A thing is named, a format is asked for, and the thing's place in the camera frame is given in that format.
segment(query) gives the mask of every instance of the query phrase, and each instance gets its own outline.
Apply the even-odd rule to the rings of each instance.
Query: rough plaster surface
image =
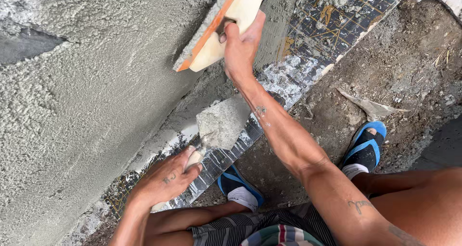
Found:
[[[206,147],[232,149],[250,116],[241,95],[222,101],[196,116],[199,134]]]
[[[199,77],[171,68],[212,3],[0,0],[1,37],[66,39],[0,64],[0,245],[54,244],[126,168]]]

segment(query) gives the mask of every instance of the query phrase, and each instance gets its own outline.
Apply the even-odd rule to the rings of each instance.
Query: dirt ground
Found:
[[[374,171],[408,170],[432,141],[432,133],[462,113],[462,28],[438,0],[402,0],[289,110],[337,164],[366,116],[336,87],[356,97],[412,110],[384,119],[388,134]],[[261,211],[309,200],[264,136],[235,165],[265,196]],[[225,201],[214,184],[193,206]],[[107,244],[115,224],[115,219],[107,218],[84,245]]]

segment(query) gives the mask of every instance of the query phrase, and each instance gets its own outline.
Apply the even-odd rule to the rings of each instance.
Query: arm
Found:
[[[257,117],[275,154],[300,179],[342,245],[419,245],[375,210],[309,133],[253,77],[252,64],[264,20],[264,13],[259,12],[241,36],[237,25],[226,26],[225,72]]]
[[[194,150],[193,146],[188,146],[178,155],[170,156],[151,167],[130,193],[122,220],[109,242],[110,246],[140,246],[144,243],[151,207],[177,197],[199,175],[201,164],[192,165],[185,172],[188,158]]]

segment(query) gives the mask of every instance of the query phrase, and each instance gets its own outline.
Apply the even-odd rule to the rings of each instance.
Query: striped shorts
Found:
[[[232,214],[188,230],[193,233],[194,246],[237,246],[254,232],[276,224],[302,229],[325,246],[338,245],[311,202],[264,213]]]

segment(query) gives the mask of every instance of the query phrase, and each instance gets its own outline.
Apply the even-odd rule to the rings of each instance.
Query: sock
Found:
[[[241,186],[228,193],[228,200],[237,202],[248,207],[252,212],[257,211],[258,201],[252,193],[245,187]]]
[[[369,170],[367,167],[361,165],[361,164],[349,164],[346,165],[342,168],[342,172],[346,175],[346,177],[351,180],[353,179],[357,174],[361,172],[366,172],[369,173]]]

